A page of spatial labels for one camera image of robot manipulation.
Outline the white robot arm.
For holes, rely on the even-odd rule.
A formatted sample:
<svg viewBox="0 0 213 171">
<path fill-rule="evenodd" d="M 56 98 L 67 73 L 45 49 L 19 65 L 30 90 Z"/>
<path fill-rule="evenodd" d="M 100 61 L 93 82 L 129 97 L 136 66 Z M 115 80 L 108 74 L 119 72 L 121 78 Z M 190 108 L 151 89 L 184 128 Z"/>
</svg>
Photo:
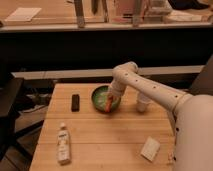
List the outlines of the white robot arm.
<svg viewBox="0 0 213 171">
<path fill-rule="evenodd" d="M 135 62 L 114 67 L 109 92 L 121 97 L 131 86 L 177 118 L 172 171 L 213 171 L 213 96 L 192 95 L 144 78 L 137 71 Z"/>
</svg>

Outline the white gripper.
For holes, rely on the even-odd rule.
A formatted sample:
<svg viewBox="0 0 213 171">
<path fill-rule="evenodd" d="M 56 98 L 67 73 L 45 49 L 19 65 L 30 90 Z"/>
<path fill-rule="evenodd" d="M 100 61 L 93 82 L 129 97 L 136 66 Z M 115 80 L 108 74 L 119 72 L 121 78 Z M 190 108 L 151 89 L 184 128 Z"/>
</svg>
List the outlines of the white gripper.
<svg viewBox="0 0 213 171">
<path fill-rule="evenodd" d="M 108 100 L 116 101 L 124 95 L 126 86 L 117 81 L 112 81 L 108 87 Z"/>
</svg>

